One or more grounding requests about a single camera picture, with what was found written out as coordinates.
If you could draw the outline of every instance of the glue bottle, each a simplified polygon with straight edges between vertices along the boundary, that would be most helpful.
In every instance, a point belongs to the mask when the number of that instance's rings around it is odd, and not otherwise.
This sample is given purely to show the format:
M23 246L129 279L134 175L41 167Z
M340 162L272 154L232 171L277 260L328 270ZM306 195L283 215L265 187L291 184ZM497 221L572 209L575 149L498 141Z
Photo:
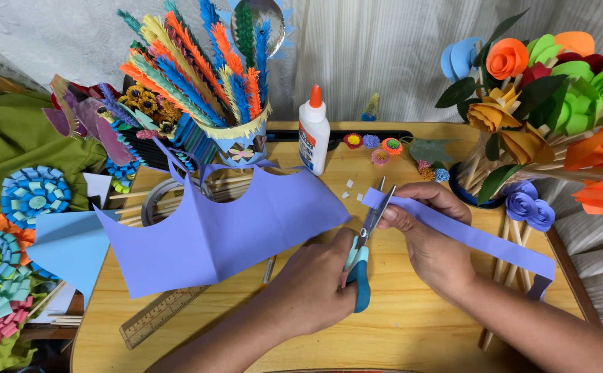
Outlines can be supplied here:
M322 101L322 89L315 84L311 99L299 106L299 158L315 175L324 173L324 160L329 145L329 121L324 116L327 106Z

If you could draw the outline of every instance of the wooden table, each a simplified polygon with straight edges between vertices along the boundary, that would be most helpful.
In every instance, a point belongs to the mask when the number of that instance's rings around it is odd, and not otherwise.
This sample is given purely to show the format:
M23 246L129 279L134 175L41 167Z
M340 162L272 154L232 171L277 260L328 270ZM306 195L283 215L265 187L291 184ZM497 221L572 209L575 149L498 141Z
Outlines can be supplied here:
M409 130L423 139L460 139L447 146L456 160L463 159L478 137L478 131L455 123L332 123L334 130ZM294 130L296 122L270 122L270 129ZM269 143L268 159L281 167L300 165L297 143ZM367 208L356 200L387 176L385 188L392 183L403 185L421 181L406 152L393 157L384 166L370 163L370 151L361 147L350 150L344 143L327 156L326 172L321 176L337 196L348 191L343 202L354 217L347 226L358 230ZM141 169L133 183L133 191L148 190L169 175ZM346 182L355 183L348 190ZM130 199L128 206L141 203ZM499 234L504 210L472 209L472 225ZM322 234L319 240L330 240L335 230ZM494 338L488 352L477 344L482 327L462 311L443 301L417 277L409 264L404 237L395 230L376 231L368 242L368 261L372 289L371 303L363 313L351 315L343 322L315 335L292 339L274 348L258 360L248 372L272 372L292 369L401 369L436 372L533 372L536 369L502 341ZM528 247L554 257L545 236L533 231ZM278 256L274 274L280 271L290 248ZM472 250L474 267L492 276L494 259ZM98 277L88 310L74 346L74 373L129 372L140 373L150 364L219 323L239 305L247 302L260 287L265 262L253 266L220 284L213 285L162 329L151 335L135 350L126 349L117 330L132 315L156 296L130 299L120 267L112 249ZM143 276L150 276L143 268ZM559 270L556 280L546 292L546 301L578 317L581 315L566 278Z

